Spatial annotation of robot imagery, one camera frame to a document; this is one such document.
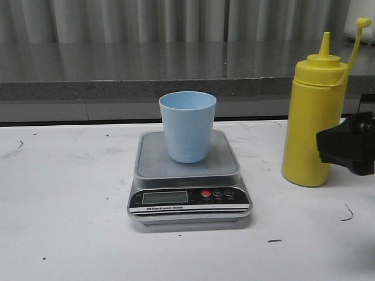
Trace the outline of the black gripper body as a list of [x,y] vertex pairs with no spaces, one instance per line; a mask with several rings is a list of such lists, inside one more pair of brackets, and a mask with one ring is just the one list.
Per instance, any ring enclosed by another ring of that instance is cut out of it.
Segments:
[[340,125],[316,134],[323,163],[346,167],[358,176],[374,174],[374,113],[348,116]]

